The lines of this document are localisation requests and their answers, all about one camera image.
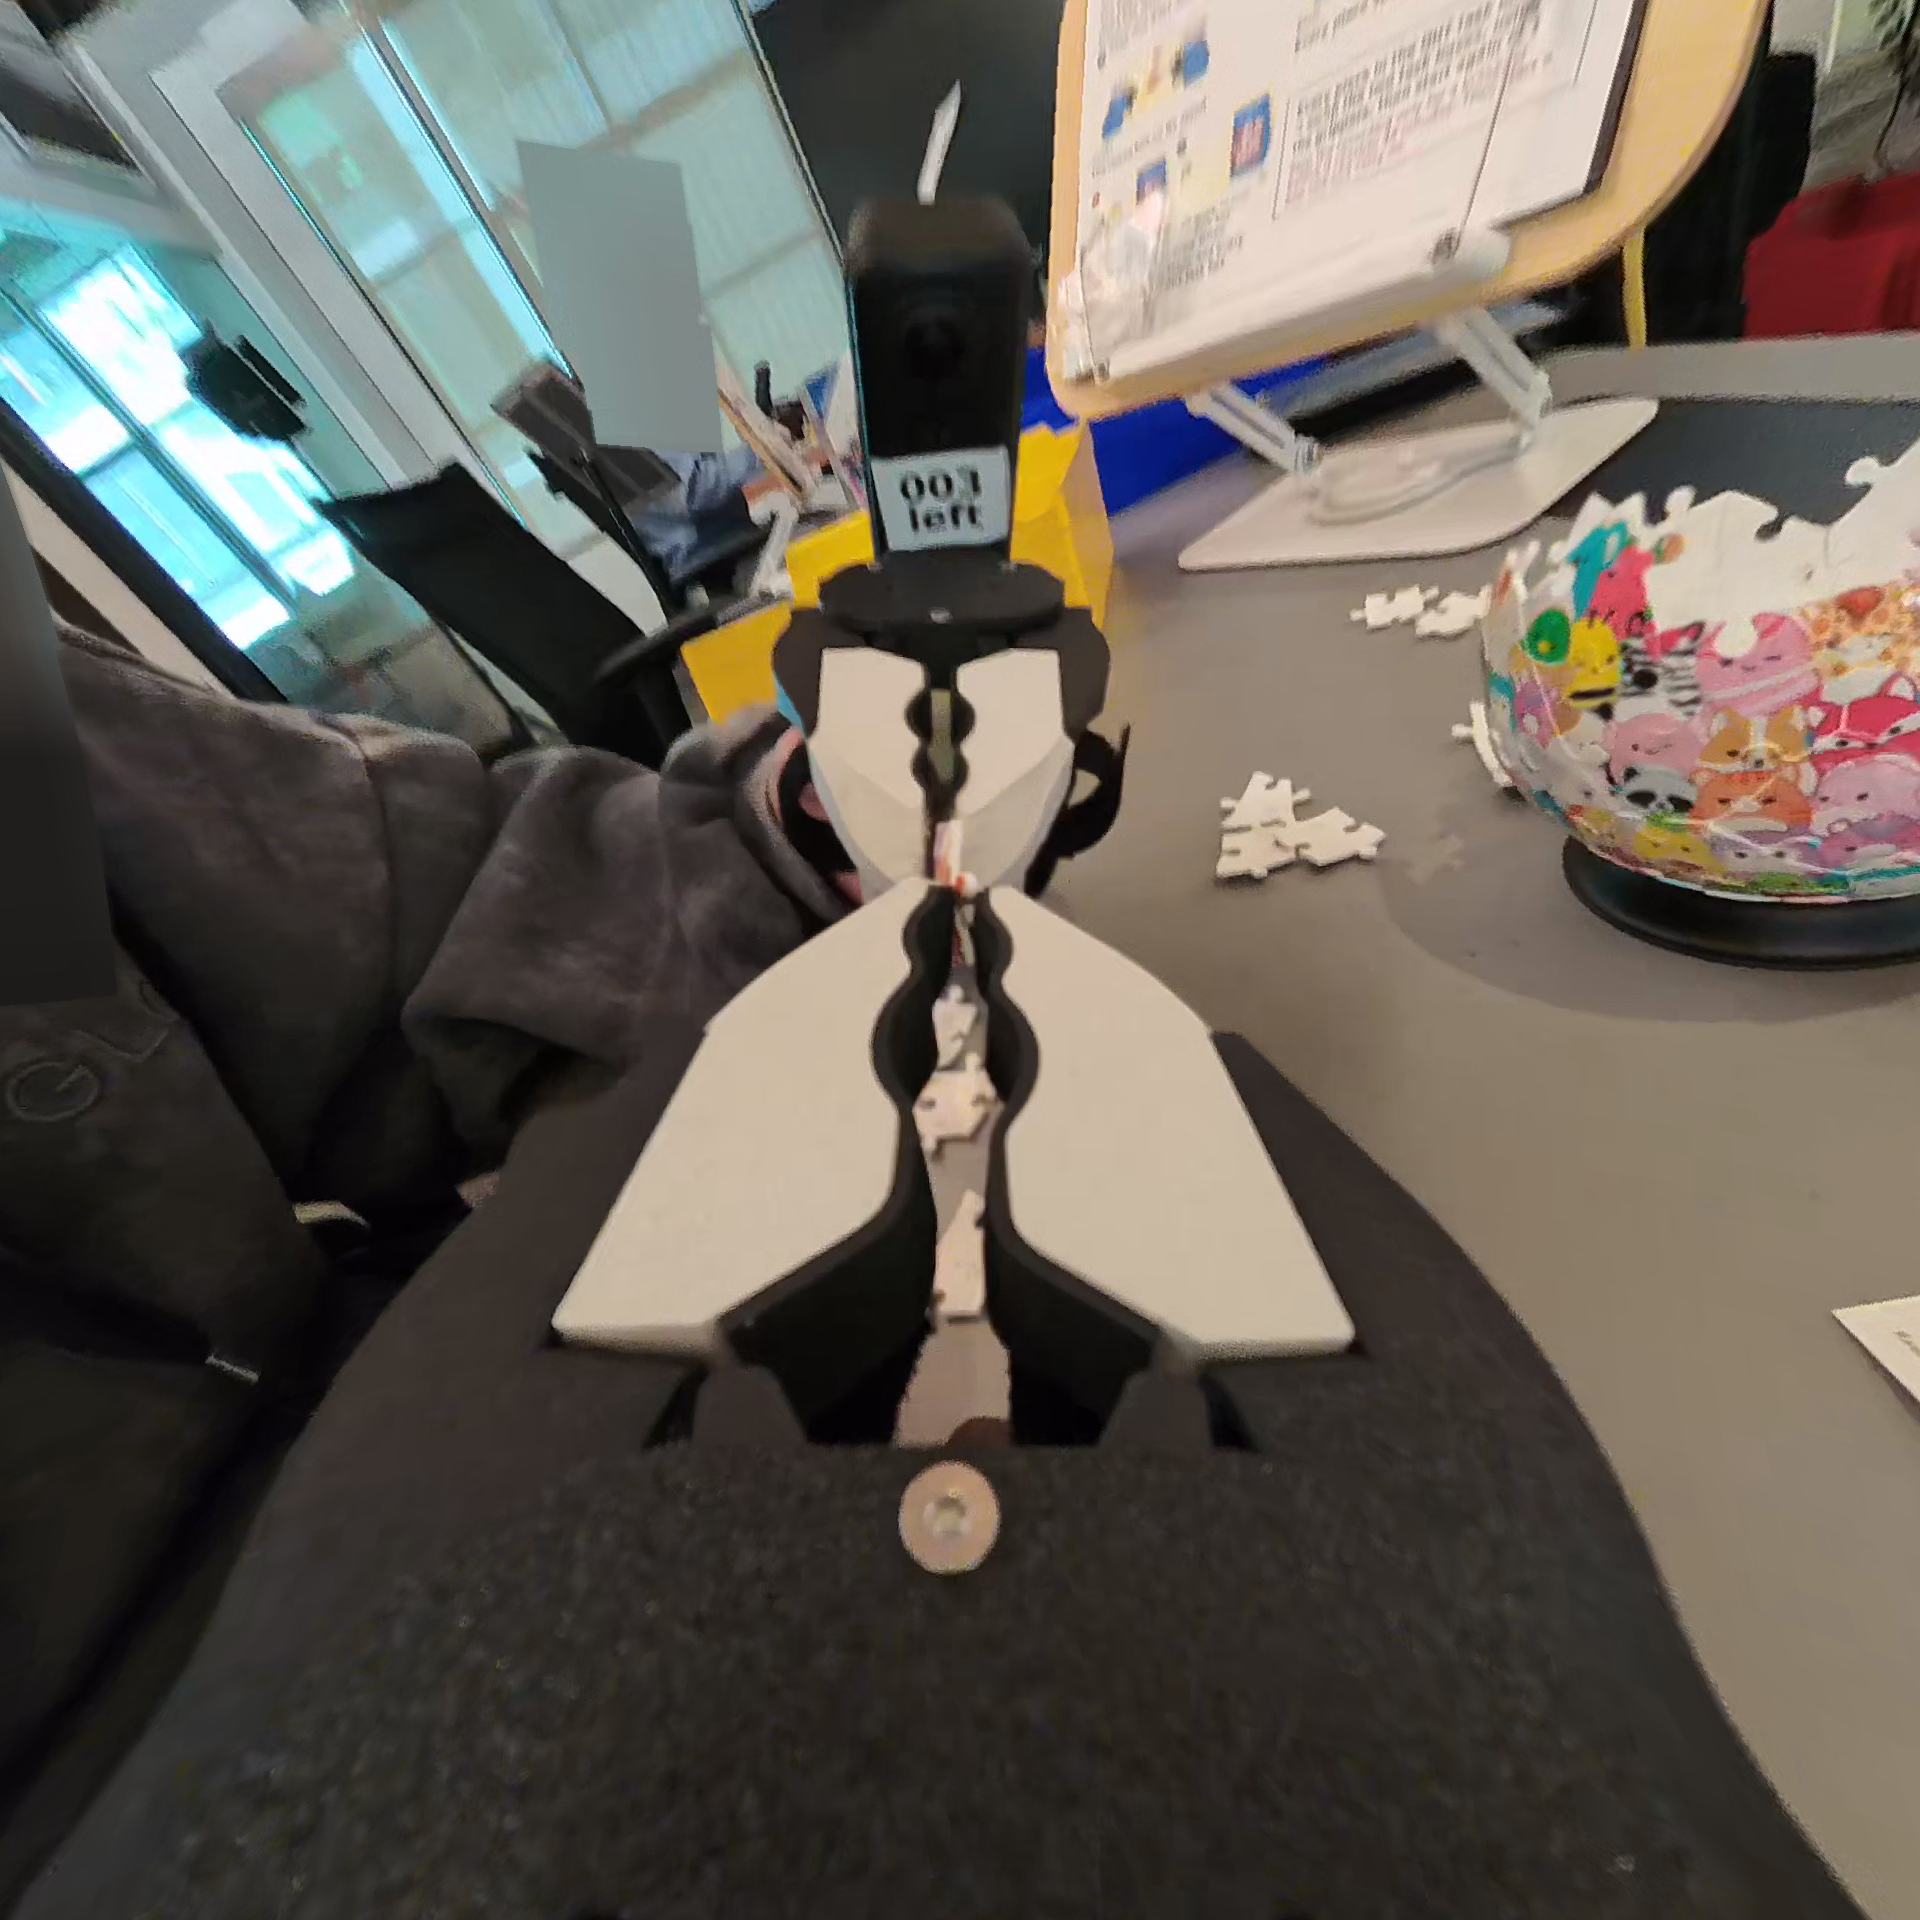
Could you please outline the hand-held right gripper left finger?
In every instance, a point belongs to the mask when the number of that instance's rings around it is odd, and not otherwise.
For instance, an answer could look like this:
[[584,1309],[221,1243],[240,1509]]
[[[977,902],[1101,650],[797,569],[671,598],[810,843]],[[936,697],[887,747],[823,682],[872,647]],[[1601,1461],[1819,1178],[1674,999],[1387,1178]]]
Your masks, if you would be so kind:
[[805,1427],[922,1344],[939,1210],[917,1126],[947,893],[898,885],[707,1027],[551,1333],[762,1370]]

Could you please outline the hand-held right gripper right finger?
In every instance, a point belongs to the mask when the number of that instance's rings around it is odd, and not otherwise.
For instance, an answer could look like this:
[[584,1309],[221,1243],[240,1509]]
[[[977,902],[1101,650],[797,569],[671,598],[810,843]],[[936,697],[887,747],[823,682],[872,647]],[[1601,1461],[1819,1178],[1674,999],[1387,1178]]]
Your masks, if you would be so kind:
[[1359,1358],[1258,1099],[1281,1083],[1138,960],[999,887],[977,902],[999,1095],[984,1262],[1005,1442],[1092,1449],[1127,1402],[1250,1448],[1242,1374]]

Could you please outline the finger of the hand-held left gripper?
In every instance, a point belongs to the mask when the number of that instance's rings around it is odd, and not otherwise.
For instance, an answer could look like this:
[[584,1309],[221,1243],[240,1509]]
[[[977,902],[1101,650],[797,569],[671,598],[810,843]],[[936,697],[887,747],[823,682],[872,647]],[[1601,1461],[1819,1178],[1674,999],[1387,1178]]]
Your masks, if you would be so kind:
[[914,774],[922,737],[908,723],[927,688],[920,661],[867,646],[823,651],[808,761],[863,889],[930,879],[928,805]]
[[968,826],[968,869],[978,895],[1027,887],[1072,791],[1061,658],[1049,647],[984,656],[959,669],[954,693],[971,713],[952,805]]

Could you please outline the partly built puzzle ball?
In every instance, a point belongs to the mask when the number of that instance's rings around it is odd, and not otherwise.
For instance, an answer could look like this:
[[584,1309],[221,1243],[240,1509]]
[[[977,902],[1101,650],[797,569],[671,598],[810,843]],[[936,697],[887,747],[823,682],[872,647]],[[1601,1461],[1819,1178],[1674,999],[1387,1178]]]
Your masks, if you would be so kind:
[[1592,494],[1479,619],[1482,761],[1621,874],[1703,897],[1917,893],[1917,447],[1832,523]]

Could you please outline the person's left forearm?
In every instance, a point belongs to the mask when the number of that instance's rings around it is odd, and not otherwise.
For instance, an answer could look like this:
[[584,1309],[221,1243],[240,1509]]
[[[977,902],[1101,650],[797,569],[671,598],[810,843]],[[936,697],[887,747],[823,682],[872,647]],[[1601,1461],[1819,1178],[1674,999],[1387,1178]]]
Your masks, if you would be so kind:
[[567,1066],[637,1069],[850,913],[850,863],[775,712],[650,774],[554,751],[495,776],[492,841],[400,1010],[453,1130],[505,1147]]

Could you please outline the joined white puzzle pieces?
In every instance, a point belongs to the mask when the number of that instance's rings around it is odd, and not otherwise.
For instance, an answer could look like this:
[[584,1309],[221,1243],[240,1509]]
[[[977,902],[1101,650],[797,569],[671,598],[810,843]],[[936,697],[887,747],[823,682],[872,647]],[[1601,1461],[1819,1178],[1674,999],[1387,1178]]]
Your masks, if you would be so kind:
[[1288,869],[1328,871],[1352,863],[1371,863],[1386,843],[1386,832],[1362,824],[1341,808],[1328,808],[1311,818],[1275,818],[1268,824],[1228,826],[1218,839],[1216,881],[1260,882]]

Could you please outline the black puzzle ball stand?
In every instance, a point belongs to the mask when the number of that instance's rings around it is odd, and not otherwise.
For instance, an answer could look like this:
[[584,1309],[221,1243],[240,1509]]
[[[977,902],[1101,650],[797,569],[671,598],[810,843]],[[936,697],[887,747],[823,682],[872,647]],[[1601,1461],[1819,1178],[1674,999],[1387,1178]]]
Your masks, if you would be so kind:
[[1699,962],[1792,974],[1911,968],[1917,960],[1917,902],[1783,903],[1716,897],[1644,875],[1592,854],[1562,849],[1573,899],[1625,938]]

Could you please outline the puzzle instruction leaflet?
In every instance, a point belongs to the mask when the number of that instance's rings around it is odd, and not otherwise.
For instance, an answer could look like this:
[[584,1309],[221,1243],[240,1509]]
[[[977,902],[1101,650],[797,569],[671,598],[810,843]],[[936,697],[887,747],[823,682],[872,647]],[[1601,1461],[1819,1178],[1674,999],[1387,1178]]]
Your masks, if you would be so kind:
[[1916,1294],[1882,1304],[1839,1309],[1833,1322],[1880,1367],[1891,1387],[1917,1411],[1917,1313]]

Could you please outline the person's left hand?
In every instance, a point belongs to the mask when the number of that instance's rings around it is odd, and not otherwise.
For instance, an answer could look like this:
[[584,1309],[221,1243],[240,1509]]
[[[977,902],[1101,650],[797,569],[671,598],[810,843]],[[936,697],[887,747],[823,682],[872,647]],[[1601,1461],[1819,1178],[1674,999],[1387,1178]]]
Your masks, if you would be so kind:
[[835,914],[864,905],[857,859],[833,824],[812,774],[810,747],[796,729],[784,738],[784,759],[775,776],[775,822],[805,874],[820,882]]

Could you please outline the yellow box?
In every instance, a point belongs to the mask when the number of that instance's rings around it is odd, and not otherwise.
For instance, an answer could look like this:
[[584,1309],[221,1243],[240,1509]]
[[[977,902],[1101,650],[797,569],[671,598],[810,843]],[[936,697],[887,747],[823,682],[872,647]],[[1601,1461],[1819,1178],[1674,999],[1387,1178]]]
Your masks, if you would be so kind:
[[[833,520],[793,541],[784,555],[787,592],[753,611],[732,614],[713,632],[681,647],[684,680],[705,715],[728,720],[778,697],[773,654],[788,618],[816,608],[835,573],[874,558],[864,512]],[[1107,619],[1113,584],[1113,531],[1097,479],[1091,433],[1027,427],[1015,485],[1012,558],[1051,573],[1069,608]]]

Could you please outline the blue plastic bin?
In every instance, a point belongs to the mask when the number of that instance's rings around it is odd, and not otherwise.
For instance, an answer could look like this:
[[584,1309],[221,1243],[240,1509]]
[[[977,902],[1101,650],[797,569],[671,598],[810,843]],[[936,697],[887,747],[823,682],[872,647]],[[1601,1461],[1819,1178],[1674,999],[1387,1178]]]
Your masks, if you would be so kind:
[[[1049,386],[1041,345],[1029,345],[1025,353],[1021,408],[1025,427],[1043,426],[1066,433],[1072,426],[1072,417]],[[1235,447],[1233,437],[1193,417],[1180,398],[1097,419],[1089,435],[1101,485],[1130,496],[1145,496],[1197,474]]]

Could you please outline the dark office chairs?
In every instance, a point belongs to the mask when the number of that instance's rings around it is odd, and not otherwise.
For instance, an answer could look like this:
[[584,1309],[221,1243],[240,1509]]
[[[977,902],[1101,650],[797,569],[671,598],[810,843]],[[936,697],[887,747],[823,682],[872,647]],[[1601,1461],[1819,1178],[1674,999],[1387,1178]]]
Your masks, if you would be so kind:
[[711,615],[681,611],[667,567],[636,522],[681,480],[647,449],[601,445],[584,386],[547,360],[495,408],[525,437],[549,489],[641,567],[665,606],[661,630],[644,632],[465,465],[407,488],[324,499],[321,518],[525,693],[567,741],[658,767],[696,727],[680,680],[681,647],[713,630]]

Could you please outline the printed instruction sheet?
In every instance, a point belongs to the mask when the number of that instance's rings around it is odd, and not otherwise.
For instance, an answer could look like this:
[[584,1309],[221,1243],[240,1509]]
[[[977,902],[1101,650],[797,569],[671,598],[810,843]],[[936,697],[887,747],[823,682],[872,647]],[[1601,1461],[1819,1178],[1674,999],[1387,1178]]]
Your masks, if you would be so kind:
[[1144,377],[1498,278],[1585,202],[1644,6],[1096,2],[1048,344]]

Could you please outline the black mounted device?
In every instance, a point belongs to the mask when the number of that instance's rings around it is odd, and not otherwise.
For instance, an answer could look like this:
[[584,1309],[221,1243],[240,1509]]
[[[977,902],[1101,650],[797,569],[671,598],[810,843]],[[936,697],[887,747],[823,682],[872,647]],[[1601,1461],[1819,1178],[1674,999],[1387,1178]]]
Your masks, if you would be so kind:
[[295,447],[307,433],[303,397],[250,342],[203,331],[180,351],[180,366],[189,398],[236,437]]

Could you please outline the round wooden table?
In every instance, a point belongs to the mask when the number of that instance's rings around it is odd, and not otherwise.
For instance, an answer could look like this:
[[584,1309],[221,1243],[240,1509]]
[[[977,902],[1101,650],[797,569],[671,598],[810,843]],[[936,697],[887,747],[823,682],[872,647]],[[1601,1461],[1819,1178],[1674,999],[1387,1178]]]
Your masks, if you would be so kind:
[[1602,177],[1585,200],[1514,222],[1500,272],[1467,280],[1456,267],[1420,272],[1298,319],[1260,307],[1250,320],[1200,320],[1168,344],[1125,347],[1077,371],[1066,319],[1069,275],[1056,259],[1048,287],[1051,397],[1075,419],[1127,415],[1569,287],[1618,257],[1697,177],[1733,118],[1768,31],[1763,2],[1647,6]]

